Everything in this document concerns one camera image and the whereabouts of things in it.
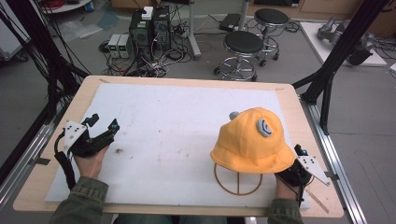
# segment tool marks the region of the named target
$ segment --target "person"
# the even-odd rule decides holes
[[[98,180],[98,176],[107,149],[108,147],[102,149],[90,158],[74,157],[80,178],[68,198],[53,213],[49,224],[101,223],[108,184]],[[289,187],[276,178],[276,198],[272,201],[269,224],[303,223],[296,201],[297,190],[298,188]]]

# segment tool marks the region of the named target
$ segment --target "stool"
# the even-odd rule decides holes
[[[268,52],[273,52],[276,50],[276,54],[274,55],[273,59],[277,60],[279,57],[279,45],[271,36],[268,35],[270,29],[284,26],[289,21],[289,17],[279,10],[262,8],[254,13],[254,20],[258,24],[264,26],[264,29],[262,30],[262,42],[264,43],[262,52],[264,52],[264,57],[260,61],[260,66],[265,66],[267,63],[266,56]]]
[[[229,78],[235,81],[257,79],[256,70],[247,58],[257,57],[262,51],[262,40],[246,31],[235,31],[224,37],[224,48],[234,54],[234,57],[224,60],[215,69],[215,74],[222,74],[221,79]]]

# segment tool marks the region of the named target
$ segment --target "gray floor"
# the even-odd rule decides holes
[[[237,12],[239,5],[235,2],[238,1],[231,2],[229,7],[213,13]],[[106,59],[97,49],[99,44],[108,40],[111,34],[127,32],[129,26],[127,20],[114,20],[113,14],[108,14],[109,9],[101,7],[103,2],[100,3],[93,13],[75,10],[58,18],[60,22],[84,18],[83,25],[99,24],[103,18],[111,18],[104,31],[87,39],[78,38],[67,42],[93,74],[101,74],[106,69]],[[206,7],[197,7],[197,14],[207,14],[205,9]],[[195,27],[210,20],[209,17],[197,18]],[[205,29],[196,33],[220,32],[217,27],[213,21],[206,22],[203,26]],[[213,75],[213,69],[230,55],[223,49],[223,37],[224,35],[197,35],[202,51],[201,59],[171,65],[166,77],[219,79]],[[284,32],[276,40],[281,46],[279,60],[268,60],[264,67],[256,66],[259,82],[293,83],[320,68],[318,57],[301,31],[297,34]],[[54,41],[60,46],[58,38]],[[396,174],[392,169],[396,156],[396,117],[393,114],[396,111],[396,79],[388,71],[395,61],[388,63],[386,67],[342,66],[335,76],[332,89],[329,131],[368,223],[396,223]],[[4,163],[47,102],[46,86],[44,78],[32,62],[11,62],[0,68],[0,120],[3,127],[0,131],[0,164]],[[306,87],[300,88],[297,92],[302,93],[305,89]],[[16,193],[0,211],[0,223],[48,222],[50,214],[14,211],[12,203],[15,197]],[[109,219],[110,215],[105,216],[103,223],[109,223]],[[349,223],[347,215],[337,219],[305,218],[304,221]]]

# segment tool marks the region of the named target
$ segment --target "jacket sleeve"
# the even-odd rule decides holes
[[[303,224],[298,202],[288,199],[273,199],[268,224]]]
[[[68,198],[59,204],[49,224],[101,223],[108,185],[80,177]]]

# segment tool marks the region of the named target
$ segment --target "hat stand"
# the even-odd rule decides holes
[[[231,193],[231,194],[233,194],[233,195],[237,195],[237,196],[246,196],[246,195],[249,195],[249,194],[251,194],[251,193],[254,193],[261,185],[262,185],[262,174],[260,174],[260,181],[259,181],[259,184],[256,186],[256,188],[255,189],[253,189],[253,190],[251,190],[251,191],[249,191],[249,192],[245,192],[245,193],[241,193],[240,192],[240,189],[239,189],[239,172],[236,172],[236,186],[237,186],[237,188],[236,188],[236,192],[235,191],[232,191],[232,190],[229,190],[229,189],[227,189],[226,187],[224,187],[224,185],[222,185],[221,184],[221,181],[219,180],[219,177],[218,177],[218,171],[217,171],[217,168],[218,168],[218,165],[215,163],[215,167],[214,167],[214,172],[215,172],[215,178],[216,178],[216,180],[218,181],[218,183],[219,183],[219,185],[221,186],[221,188],[222,189],[224,189],[225,191],[227,191],[227,192],[229,192],[229,193]]]

